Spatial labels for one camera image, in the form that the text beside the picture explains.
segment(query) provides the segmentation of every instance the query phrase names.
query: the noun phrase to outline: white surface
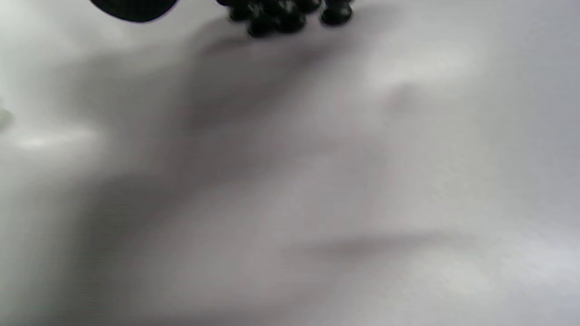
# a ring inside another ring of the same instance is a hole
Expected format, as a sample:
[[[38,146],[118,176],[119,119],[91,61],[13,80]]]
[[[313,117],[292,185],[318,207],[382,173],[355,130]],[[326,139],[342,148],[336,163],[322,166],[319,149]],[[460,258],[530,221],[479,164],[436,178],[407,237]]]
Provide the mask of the white surface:
[[[355,8],[2,0],[0,325],[578,325],[578,3]]]

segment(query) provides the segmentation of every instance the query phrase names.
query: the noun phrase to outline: black round object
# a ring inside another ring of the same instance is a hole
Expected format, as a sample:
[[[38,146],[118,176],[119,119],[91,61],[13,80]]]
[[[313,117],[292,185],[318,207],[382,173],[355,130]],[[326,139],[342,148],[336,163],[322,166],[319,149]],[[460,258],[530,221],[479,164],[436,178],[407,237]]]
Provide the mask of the black round object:
[[[217,2],[222,6],[231,6],[234,0],[217,0]]]
[[[302,13],[310,14],[322,6],[322,0],[295,0],[296,6]]]
[[[292,4],[286,0],[260,0],[262,10],[268,16],[280,16],[288,11],[288,6]]]
[[[230,7],[230,19],[236,23],[250,19],[254,15],[254,10],[249,2],[235,3]]]
[[[90,0],[97,8],[116,18],[146,23],[163,16],[177,0]]]
[[[306,26],[306,15],[301,12],[292,12],[276,21],[276,31],[282,34],[292,34],[302,30]]]
[[[346,24],[353,17],[353,10],[348,3],[327,7],[320,20],[326,26],[340,26]]]
[[[251,37],[262,38],[274,32],[274,22],[271,18],[260,15],[248,24],[248,34]]]

